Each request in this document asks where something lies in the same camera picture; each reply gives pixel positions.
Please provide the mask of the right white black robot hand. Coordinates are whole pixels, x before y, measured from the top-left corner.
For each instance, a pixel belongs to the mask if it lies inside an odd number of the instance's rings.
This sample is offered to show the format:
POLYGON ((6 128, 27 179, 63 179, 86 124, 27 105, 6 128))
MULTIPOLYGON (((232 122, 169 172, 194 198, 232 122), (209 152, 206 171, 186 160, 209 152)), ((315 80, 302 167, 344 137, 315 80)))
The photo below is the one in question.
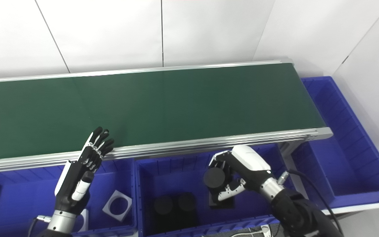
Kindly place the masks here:
POLYGON ((270 165, 246 145, 236 145, 213 155, 203 179, 215 204, 245 190, 259 193, 269 202, 276 197, 265 190, 275 180, 270 165))

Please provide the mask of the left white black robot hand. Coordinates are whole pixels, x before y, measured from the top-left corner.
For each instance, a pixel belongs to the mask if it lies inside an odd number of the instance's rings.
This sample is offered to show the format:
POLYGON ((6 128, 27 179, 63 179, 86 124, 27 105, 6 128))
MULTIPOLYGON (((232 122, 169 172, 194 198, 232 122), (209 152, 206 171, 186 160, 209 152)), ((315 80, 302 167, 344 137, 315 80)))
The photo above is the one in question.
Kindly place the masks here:
POLYGON ((55 188, 55 211, 79 215, 89 199, 89 188, 104 157, 113 150, 109 130, 96 128, 85 142, 78 158, 65 163, 55 188))

